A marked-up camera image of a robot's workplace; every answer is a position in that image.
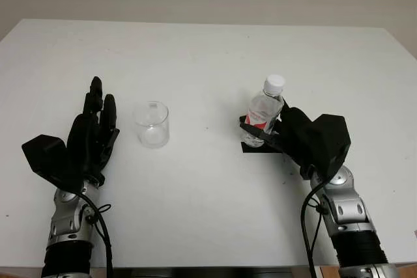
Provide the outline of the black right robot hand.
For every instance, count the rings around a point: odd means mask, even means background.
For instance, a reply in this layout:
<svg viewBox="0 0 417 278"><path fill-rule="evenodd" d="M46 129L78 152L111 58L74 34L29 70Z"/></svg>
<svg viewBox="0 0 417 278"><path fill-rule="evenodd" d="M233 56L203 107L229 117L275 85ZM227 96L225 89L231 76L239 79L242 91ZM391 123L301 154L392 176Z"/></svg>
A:
<svg viewBox="0 0 417 278"><path fill-rule="evenodd" d="M280 118L276 120L272 133L256 131L256 135L263 135L264 143L260 147L252 147L242 142L242 151L244 153L286 154L300 166L301 177L304 180L310 180L314 174L320 174L308 150L307 140L302 137L302 127L310 122L311 120L301 109L284 103Z"/></svg>

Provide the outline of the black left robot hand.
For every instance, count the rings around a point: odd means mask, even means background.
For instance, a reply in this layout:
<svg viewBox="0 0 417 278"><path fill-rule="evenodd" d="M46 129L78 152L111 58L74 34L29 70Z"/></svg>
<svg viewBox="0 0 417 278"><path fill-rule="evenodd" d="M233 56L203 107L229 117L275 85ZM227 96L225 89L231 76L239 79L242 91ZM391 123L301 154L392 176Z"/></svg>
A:
<svg viewBox="0 0 417 278"><path fill-rule="evenodd" d="M85 95L83 111L73 121L67 149L76 172L97 187L105 182L102 171L120 132L116 121L115 98L103 95L102 81L95 76Z"/></svg>

